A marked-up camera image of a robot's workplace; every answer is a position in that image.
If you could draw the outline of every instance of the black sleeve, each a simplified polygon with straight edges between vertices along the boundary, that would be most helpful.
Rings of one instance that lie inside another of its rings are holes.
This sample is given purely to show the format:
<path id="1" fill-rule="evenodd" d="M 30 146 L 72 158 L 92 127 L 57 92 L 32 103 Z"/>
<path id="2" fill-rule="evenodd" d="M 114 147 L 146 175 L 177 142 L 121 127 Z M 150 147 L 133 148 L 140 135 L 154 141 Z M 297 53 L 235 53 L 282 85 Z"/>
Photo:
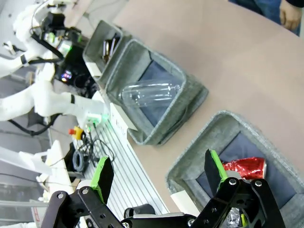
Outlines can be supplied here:
<path id="1" fill-rule="evenodd" d="M 286 0 L 286 1 L 296 7 L 300 7 L 300 8 L 304 7 L 304 0 Z"/>

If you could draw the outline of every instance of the screw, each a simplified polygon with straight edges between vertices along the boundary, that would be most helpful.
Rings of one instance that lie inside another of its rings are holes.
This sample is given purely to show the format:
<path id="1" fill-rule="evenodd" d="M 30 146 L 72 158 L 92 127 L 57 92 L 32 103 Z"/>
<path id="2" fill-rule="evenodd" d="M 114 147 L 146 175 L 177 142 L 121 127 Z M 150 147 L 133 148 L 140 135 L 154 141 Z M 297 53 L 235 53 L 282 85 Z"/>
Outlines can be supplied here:
<path id="1" fill-rule="evenodd" d="M 262 186 L 262 182 L 260 182 L 259 180 L 256 181 L 255 184 L 256 184 L 258 187 L 261 187 L 261 186 Z"/>
<path id="2" fill-rule="evenodd" d="M 194 223 L 195 219 L 191 218 L 188 220 L 187 224 L 188 224 L 188 227 L 192 226 L 192 224 Z"/>
<path id="3" fill-rule="evenodd" d="M 123 222 L 123 227 L 124 227 L 124 228 L 131 228 L 131 226 L 130 226 L 129 223 L 127 223 L 127 222 Z"/>
<path id="4" fill-rule="evenodd" d="M 82 194 L 86 195 L 89 192 L 88 189 L 83 189 Z"/>
<path id="5" fill-rule="evenodd" d="M 231 179 L 231 180 L 229 180 L 229 184 L 235 185 L 235 184 L 237 184 L 237 181 L 235 179 Z"/>

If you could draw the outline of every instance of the blue jeans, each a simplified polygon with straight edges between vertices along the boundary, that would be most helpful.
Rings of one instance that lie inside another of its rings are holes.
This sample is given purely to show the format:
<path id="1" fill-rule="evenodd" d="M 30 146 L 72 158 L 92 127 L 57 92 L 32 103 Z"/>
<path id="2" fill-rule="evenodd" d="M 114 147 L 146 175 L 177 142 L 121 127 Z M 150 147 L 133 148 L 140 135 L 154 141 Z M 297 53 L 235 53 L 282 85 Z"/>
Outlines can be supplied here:
<path id="1" fill-rule="evenodd" d="M 273 22 L 281 25 L 280 20 L 280 4 L 281 0 L 229 0 L 239 6 L 245 7 L 254 11 Z M 292 31 L 297 36 L 300 36 L 301 24 Z"/>

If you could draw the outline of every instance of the brown table surface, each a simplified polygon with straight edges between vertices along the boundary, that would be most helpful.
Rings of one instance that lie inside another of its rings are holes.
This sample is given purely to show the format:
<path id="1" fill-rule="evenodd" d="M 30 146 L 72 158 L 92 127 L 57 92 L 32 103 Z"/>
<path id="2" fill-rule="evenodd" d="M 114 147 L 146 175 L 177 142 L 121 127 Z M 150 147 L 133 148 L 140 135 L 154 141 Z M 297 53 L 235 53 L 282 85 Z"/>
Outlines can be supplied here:
<path id="1" fill-rule="evenodd" d="M 260 129 L 304 173 L 304 42 L 223 0 L 130 0 L 114 21 L 195 75 L 205 103 L 161 147 L 131 142 L 171 212 L 165 175 L 212 115 L 230 110 Z"/>

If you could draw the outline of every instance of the human hand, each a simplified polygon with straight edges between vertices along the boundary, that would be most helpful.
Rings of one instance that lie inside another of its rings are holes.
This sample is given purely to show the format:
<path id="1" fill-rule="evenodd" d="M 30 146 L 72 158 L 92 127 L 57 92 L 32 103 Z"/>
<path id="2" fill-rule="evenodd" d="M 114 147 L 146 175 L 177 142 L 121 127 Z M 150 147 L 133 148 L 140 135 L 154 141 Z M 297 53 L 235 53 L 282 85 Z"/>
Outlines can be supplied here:
<path id="1" fill-rule="evenodd" d="M 302 18 L 302 8 L 293 6 L 286 0 L 282 0 L 280 5 L 281 24 L 288 30 L 295 30 Z"/>

